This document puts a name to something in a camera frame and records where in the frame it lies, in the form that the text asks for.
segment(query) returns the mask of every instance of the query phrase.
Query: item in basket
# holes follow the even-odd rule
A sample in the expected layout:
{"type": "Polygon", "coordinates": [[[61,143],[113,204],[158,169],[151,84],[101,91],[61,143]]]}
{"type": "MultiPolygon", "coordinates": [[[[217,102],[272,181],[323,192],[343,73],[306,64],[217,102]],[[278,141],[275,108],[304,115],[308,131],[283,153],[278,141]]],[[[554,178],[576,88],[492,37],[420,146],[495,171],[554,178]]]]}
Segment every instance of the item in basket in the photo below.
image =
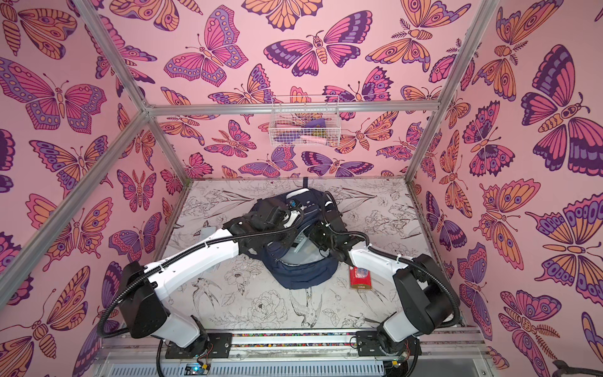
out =
{"type": "Polygon", "coordinates": [[[324,118],[315,119],[313,121],[309,121],[304,125],[305,128],[326,128],[327,124],[324,118]]]}
{"type": "Polygon", "coordinates": [[[350,286],[356,290],[370,290],[371,273],[364,268],[350,266],[350,286]]]}

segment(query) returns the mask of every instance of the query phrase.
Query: navy blue backpack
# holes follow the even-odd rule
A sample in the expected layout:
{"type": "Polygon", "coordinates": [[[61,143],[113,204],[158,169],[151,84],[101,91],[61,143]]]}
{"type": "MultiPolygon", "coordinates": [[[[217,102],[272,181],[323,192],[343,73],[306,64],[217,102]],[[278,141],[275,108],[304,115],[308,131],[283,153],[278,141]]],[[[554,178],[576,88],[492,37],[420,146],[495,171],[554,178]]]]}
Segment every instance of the navy blue backpack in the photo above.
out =
{"type": "MultiPolygon", "coordinates": [[[[273,198],[286,203],[288,194],[277,195],[273,198]]],[[[300,202],[301,206],[304,206],[304,219],[301,225],[297,227],[297,234],[301,231],[309,232],[306,229],[308,225],[314,224],[321,219],[323,214],[322,208],[326,198],[321,191],[308,189],[308,191],[296,195],[295,199],[300,202]]],[[[258,210],[263,200],[266,199],[258,200],[251,210],[258,210]]],[[[256,250],[256,255],[250,252],[245,252],[245,254],[250,258],[262,261],[274,278],[283,287],[290,290],[300,290],[318,285],[329,280],[335,273],[335,270],[337,270],[339,261],[331,256],[324,256],[323,259],[307,264],[286,264],[281,261],[281,258],[287,254],[289,249],[290,245],[283,245],[281,242],[272,242],[261,250],[256,250]]]]}

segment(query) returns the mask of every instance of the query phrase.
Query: white wire basket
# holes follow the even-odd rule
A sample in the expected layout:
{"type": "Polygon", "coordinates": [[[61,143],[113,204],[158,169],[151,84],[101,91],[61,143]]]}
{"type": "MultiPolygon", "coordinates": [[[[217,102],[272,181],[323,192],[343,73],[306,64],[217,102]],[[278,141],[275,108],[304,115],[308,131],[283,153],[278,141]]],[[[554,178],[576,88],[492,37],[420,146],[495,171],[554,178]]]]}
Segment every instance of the white wire basket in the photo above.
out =
{"type": "Polygon", "coordinates": [[[341,119],[339,98],[326,102],[323,95],[307,95],[301,106],[294,96],[273,96],[268,135],[273,147],[278,145],[339,146],[341,119]]]}

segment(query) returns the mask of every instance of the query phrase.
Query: floral tablecloth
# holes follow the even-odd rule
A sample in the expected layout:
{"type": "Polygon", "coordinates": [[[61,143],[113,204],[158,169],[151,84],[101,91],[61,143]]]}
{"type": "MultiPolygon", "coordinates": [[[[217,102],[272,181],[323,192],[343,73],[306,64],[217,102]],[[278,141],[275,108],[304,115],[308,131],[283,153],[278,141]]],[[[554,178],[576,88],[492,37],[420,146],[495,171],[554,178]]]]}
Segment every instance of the floral tablecloth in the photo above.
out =
{"type": "MultiPolygon", "coordinates": [[[[430,254],[402,179],[310,179],[329,190],[348,230],[369,234],[392,253],[430,254]]],[[[207,180],[193,184],[164,257],[200,241],[259,198],[302,187],[302,180],[207,180]]],[[[350,288],[349,266],[316,287],[287,290],[260,261],[245,255],[222,262],[183,284],[169,302],[208,329],[361,328],[401,309],[393,285],[373,278],[372,290],[350,288]]]]}

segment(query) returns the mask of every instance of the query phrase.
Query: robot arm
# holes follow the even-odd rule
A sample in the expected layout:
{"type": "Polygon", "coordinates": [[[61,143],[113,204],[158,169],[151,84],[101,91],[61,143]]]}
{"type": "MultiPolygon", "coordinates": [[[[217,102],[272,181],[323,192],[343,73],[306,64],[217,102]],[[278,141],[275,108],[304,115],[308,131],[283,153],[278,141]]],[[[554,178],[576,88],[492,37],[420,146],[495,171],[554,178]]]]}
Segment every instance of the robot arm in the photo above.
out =
{"type": "MultiPolygon", "coordinates": [[[[159,270],[143,280],[143,284],[119,304],[131,336],[140,338],[151,335],[170,340],[183,349],[183,357],[201,354],[206,346],[207,334],[196,318],[188,317],[168,304],[169,295],[186,281],[217,263],[235,257],[241,251],[282,241],[284,238],[294,239],[298,234],[295,231],[298,217],[302,221],[304,219],[304,212],[298,210],[304,206],[296,198],[301,197],[304,190],[308,189],[290,193],[287,196],[289,204],[266,200],[257,211],[228,221],[223,229],[175,256],[146,266],[140,266],[137,262],[127,265],[122,274],[121,287],[131,284],[145,272],[159,270]],[[238,239],[212,244],[212,241],[217,242],[223,238],[238,239]],[[190,249],[200,248],[203,249],[190,252],[190,249]]],[[[351,234],[354,232],[347,232],[341,221],[341,214],[332,204],[325,200],[320,206],[323,216],[308,237],[321,249],[330,250],[340,261],[369,270],[396,286],[404,311],[393,314],[379,326],[387,340],[398,343],[414,334],[429,334],[441,325],[453,313],[453,308],[438,285],[426,279],[413,266],[391,259],[391,255],[367,245],[362,238],[351,234]],[[417,280],[426,281],[426,288],[422,288],[417,280]]],[[[415,267],[420,265],[421,271],[428,271],[452,291],[430,257],[421,255],[412,261],[410,259],[404,260],[415,267]]]]}

